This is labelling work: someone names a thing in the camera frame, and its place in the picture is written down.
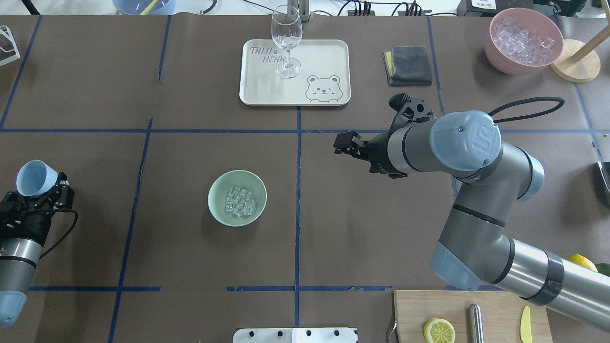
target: bear drawing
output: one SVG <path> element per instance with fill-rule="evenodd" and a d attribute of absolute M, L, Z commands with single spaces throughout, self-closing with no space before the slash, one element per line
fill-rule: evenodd
<path fill-rule="evenodd" d="M 309 76 L 307 82 L 309 87 L 305 96 L 312 103 L 338 103 L 343 96 L 339 87 L 339 77 L 332 75 L 327 79 L 318 78 L 316 75 Z"/>

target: gray cloth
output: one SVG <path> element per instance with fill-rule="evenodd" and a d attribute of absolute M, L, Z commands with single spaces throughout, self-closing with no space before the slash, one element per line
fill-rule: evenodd
<path fill-rule="evenodd" d="M 392 52 L 392 60 L 387 60 L 387 52 Z M 431 85 L 428 49 L 425 46 L 397 46 L 384 50 L 387 83 L 391 86 Z"/>

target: yellow knife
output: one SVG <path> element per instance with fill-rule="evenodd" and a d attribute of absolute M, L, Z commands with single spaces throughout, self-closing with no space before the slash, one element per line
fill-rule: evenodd
<path fill-rule="evenodd" d="M 533 343 L 532 325 L 529 319 L 529 306 L 523 308 L 523 314 L 521 315 L 521 341 L 523 343 Z"/>

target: yellow handle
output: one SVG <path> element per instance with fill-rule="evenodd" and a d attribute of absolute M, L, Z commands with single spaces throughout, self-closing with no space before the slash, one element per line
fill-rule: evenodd
<path fill-rule="evenodd" d="M 158 1 L 159 0 L 152 0 L 152 2 L 148 6 L 146 6 L 144 11 L 142 11 L 142 13 L 140 13 L 140 15 L 148 14 L 153 9 L 153 7 L 157 4 Z"/>

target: pink bowl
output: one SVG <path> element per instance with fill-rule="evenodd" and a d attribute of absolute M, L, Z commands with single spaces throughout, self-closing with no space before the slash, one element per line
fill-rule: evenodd
<path fill-rule="evenodd" d="M 492 30 L 493 28 L 502 23 L 505 17 L 510 16 L 513 19 L 518 20 L 518 25 L 527 30 L 535 30 L 536 35 L 544 38 L 552 38 L 555 43 L 551 47 L 553 55 L 549 58 L 548 62 L 544 65 L 527 65 L 521 64 L 517 61 L 511 60 L 507 55 L 498 49 L 496 44 L 493 42 Z M 552 22 L 551 19 L 545 15 L 530 9 L 524 9 L 521 7 L 515 7 L 512 9 L 506 9 L 496 14 L 489 24 L 489 30 L 487 37 L 485 38 L 485 55 L 489 62 L 496 67 L 496 69 L 506 73 L 508 75 L 525 75 L 540 70 L 549 64 L 555 62 L 555 60 L 561 55 L 561 51 L 564 49 L 564 36 L 561 31 Z"/>

